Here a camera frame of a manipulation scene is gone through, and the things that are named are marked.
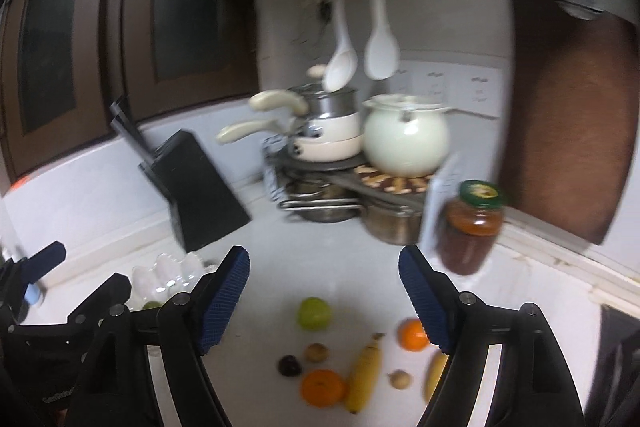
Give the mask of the orange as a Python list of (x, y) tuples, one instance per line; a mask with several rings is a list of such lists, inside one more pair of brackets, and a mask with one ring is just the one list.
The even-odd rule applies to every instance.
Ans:
[(431, 343), (419, 319), (403, 321), (397, 329), (396, 336), (398, 345), (410, 352), (423, 351)]
[(340, 403), (347, 392), (346, 381), (331, 369), (315, 369), (300, 383), (300, 397), (308, 405), (326, 409)]

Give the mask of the green apple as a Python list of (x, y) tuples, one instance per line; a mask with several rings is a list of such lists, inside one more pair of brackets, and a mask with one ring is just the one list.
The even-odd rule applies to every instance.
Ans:
[(332, 308), (326, 300), (318, 297), (305, 298), (297, 311), (297, 323), (305, 331), (323, 331), (332, 320)]
[(160, 308), (161, 306), (162, 304), (159, 303), (158, 301), (148, 301), (143, 305), (142, 310), (153, 310), (153, 309)]

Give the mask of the grey pot rack shelf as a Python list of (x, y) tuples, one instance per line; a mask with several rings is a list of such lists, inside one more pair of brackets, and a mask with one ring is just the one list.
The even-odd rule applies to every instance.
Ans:
[(393, 195), (373, 190), (363, 185), (354, 168), (368, 165), (363, 156), (358, 155), (337, 162), (300, 161), (288, 156), (285, 139), (275, 135), (262, 141), (262, 161), (267, 191), (274, 198), (284, 196), (284, 187), (276, 181), (278, 173), (312, 174), (317, 180), (347, 188), (363, 197), (405, 205), (423, 213), (421, 233), (418, 245), (422, 251), (431, 251), (437, 243), (439, 219), (448, 199), (454, 197), (462, 181), (462, 157), (458, 153), (450, 155), (444, 165), (433, 173), (430, 185), (424, 194)]

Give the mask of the small yellow banana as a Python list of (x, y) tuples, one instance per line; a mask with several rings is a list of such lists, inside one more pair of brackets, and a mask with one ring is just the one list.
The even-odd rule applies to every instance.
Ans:
[(445, 355), (442, 351), (438, 351), (433, 355), (430, 365), (427, 367), (423, 387), (423, 398), (426, 403), (431, 401), (447, 362), (448, 355)]

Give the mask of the long yellow banana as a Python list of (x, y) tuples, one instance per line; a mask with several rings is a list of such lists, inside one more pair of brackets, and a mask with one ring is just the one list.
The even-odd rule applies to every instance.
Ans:
[(372, 398), (378, 377), (381, 374), (383, 333), (374, 333), (370, 341), (360, 350), (357, 360), (347, 378), (347, 393), (343, 400), (348, 413), (358, 414)]

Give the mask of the steel pot upper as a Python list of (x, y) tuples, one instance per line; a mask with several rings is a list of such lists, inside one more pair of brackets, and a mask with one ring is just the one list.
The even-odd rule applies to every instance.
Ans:
[(326, 92), (320, 82), (310, 82), (291, 88), (308, 104), (312, 118), (334, 118), (356, 113), (356, 91), (349, 87), (334, 92)]

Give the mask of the woven trivet mat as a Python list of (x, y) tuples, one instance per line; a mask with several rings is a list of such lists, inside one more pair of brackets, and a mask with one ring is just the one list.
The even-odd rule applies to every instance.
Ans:
[(432, 174), (427, 176), (391, 176), (371, 165), (360, 165), (354, 168), (359, 181), (373, 190), (393, 195), (424, 194), (430, 185)]

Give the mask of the brown kiwi fruit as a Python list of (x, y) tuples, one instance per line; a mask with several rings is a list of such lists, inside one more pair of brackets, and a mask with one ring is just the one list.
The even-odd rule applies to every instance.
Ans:
[(305, 348), (304, 358), (310, 363), (322, 363), (329, 358), (330, 350), (323, 343), (311, 343)]

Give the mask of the dark wooden window frame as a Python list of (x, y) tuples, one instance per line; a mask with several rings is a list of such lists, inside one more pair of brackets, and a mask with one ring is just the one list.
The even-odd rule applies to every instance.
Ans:
[(1, 154), (11, 181), (134, 121), (258, 89), (254, 0), (6, 0)]

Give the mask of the wall power sockets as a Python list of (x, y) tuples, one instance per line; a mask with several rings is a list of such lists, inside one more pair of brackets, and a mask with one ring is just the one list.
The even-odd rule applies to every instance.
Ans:
[(422, 96), (428, 103), (498, 119), (502, 115), (503, 72), (485, 66), (401, 61), (390, 80), (393, 92)]

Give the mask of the black knife block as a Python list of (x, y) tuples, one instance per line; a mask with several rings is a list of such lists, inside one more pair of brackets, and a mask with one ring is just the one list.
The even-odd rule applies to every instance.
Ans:
[(250, 222), (250, 215), (189, 131), (171, 135), (140, 169), (168, 202), (172, 231), (187, 253)]

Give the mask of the dark purple plum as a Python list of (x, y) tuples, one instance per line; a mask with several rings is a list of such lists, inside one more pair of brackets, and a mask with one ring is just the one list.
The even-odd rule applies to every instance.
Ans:
[(278, 372), (284, 377), (297, 377), (302, 372), (302, 366), (294, 355), (285, 355), (277, 364)]

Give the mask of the steel pot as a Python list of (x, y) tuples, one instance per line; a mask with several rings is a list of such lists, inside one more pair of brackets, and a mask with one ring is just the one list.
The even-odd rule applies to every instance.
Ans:
[(334, 92), (326, 92), (320, 82), (310, 82), (291, 88), (308, 104), (312, 118), (334, 118), (356, 113), (356, 91), (349, 87)]
[(362, 209), (359, 196), (338, 185), (319, 180), (296, 180), (285, 189), (278, 208), (311, 222), (335, 223), (357, 217)]
[(398, 245), (419, 243), (423, 213), (405, 205), (379, 199), (360, 199), (361, 219), (367, 231), (380, 241)]

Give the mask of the glass jar of sauce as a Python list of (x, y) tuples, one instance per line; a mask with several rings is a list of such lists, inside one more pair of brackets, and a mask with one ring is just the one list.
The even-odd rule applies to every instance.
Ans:
[(503, 225), (500, 188), (483, 180), (465, 180), (442, 210), (437, 252), (445, 267), (459, 275), (476, 273)]

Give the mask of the white hanging rice spoon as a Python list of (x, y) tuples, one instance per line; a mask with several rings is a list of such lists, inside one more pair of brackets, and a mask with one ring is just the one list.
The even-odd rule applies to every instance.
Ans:
[(364, 49), (364, 72), (372, 80), (395, 75), (399, 46), (388, 21), (386, 0), (370, 0), (371, 35)]

